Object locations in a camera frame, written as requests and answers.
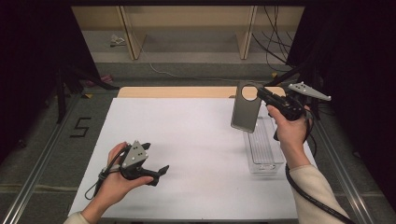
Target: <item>white paper sheet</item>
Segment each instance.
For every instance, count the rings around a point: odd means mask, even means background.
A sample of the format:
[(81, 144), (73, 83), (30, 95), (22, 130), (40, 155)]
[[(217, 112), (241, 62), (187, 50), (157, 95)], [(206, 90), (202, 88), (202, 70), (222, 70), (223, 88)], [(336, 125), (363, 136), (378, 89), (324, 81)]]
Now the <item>white paper sheet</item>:
[[(232, 114), (233, 99), (114, 99), (70, 214), (89, 203), (84, 193), (106, 165), (108, 151), (122, 141), (138, 140), (151, 143), (143, 167), (157, 171), (169, 164), (168, 173), (157, 187), (129, 192), (104, 217), (164, 221), (297, 218), (284, 167), (272, 176), (249, 172), (243, 133), (231, 127)], [(304, 146), (315, 164), (308, 145)]]

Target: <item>transparent box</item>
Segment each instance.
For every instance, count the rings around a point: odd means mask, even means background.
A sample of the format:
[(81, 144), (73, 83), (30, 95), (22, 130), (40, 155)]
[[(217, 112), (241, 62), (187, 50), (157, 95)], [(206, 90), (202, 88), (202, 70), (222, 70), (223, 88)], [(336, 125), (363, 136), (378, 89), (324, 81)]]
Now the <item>transparent box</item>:
[(261, 108), (254, 133), (244, 132), (249, 171), (253, 174), (276, 174), (285, 158), (274, 139), (276, 126), (266, 109)]

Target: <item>hand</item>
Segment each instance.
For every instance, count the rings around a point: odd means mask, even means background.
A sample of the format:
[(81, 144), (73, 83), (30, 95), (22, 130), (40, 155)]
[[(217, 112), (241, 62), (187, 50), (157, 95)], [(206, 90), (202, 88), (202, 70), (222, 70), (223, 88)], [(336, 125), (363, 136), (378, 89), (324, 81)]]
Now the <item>hand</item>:
[(272, 105), (267, 106), (268, 112), (275, 119), (277, 125), (277, 138), (280, 148), (285, 155), (290, 169), (310, 164), (304, 153), (303, 143), (306, 136), (305, 117), (290, 121), (287, 120), (278, 109)]
[[(107, 165), (109, 165), (117, 153), (126, 146), (126, 143), (123, 142), (111, 149), (108, 153)], [(146, 185), (152, 180), (153, 178), (151, 176), (142, 176), (135, 180), (127, 180), (120, 174), (120, 172), (112, 173), (108, 175), (96, 196), (81, 212), (81, 214), (88, 222), (96, 223), (107, 208), (121, 201), (129, 191), (142, 185)]]

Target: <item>sleeve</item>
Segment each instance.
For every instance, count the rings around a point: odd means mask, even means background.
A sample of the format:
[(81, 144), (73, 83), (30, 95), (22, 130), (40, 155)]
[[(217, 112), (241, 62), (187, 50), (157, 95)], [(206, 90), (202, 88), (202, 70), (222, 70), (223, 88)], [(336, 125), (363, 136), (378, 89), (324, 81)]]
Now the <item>sleeve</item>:
[(70, 215), (64, 224), (90, 224), (85, 217), (80, 213), (76, 212)]
[[(307, 194), (347, 217), (347, 213), (335, 200), (329, 182), (315, 166), (306, 165), (291, 169), (290, 176)], [(295, 189), (292, 189), (292, 191), (300, 223), (318, 223), (319, 221), (321, 223), (343, 223), (336, 217), (314, 206)]]

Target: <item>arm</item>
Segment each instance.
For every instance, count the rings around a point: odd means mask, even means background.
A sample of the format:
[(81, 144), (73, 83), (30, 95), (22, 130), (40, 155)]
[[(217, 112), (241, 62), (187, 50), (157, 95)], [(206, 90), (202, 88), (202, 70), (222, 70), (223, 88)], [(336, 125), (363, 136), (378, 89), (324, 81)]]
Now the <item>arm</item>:
[[(286, 120), (275, 107), (268, 105), (268, 112), (276, 120), (277, 137), (285, 155), (294, 182), (307, 194), (347, 217), (347, 213), (335, 200), (332, 189), (323, 174), (314, 167), (304, 153), (306, 132), (305, 118)], [(322, 211), (292, 189), (300, 223), (342, 223)]]
[[(107, 164), (126, 147), (126, 143), (116, 145), (108, 154)], [(70, 216), (67, 223), (97, 223), (103, 213), (113, 204), (121, 201), (132, 189), (146, 185), (151, 182), (151, 176), (142, 176), (135, 180), (125, 179), (119, 172), (110, 174), (103, 182), (96, 197), (80, 213)]]

